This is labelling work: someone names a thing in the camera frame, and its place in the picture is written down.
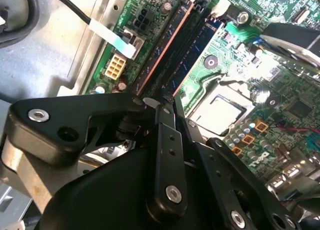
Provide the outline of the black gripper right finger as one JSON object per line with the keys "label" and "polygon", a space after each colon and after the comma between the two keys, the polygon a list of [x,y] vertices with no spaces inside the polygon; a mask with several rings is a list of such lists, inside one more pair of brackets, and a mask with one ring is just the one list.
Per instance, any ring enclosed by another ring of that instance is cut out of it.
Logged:
{"label": "black gripper right finger", "polygon": [[174,98],[185,162],[195,168],[195,197],[213,229],[300,229],[289,211],[218,138],[204,141]]}

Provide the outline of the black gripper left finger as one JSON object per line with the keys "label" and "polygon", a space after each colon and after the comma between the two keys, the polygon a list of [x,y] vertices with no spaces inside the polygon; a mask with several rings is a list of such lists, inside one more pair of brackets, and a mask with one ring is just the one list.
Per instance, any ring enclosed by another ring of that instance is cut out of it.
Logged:
{"label": "black gripper left finger", "polygon": [[62,187],[138,149],[146,149],[151,162],[150,216],[178,220],[188,194],[171,103],[152,107],[131,93],[28,99],[10,106],[5,123],[5,165],[42,214]]}

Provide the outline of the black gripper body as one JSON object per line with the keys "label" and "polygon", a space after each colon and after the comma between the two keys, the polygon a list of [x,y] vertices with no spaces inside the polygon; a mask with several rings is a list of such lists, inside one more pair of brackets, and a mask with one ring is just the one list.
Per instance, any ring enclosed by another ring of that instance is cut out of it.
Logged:
{"label": "black gripper body", "polygon": [[38,229],[226,229],[220,211],[206,200],[199,171],[185,167],[187,211],[158,223],[147,210],[151,162],[133,150],[62,187],[46,206]]}

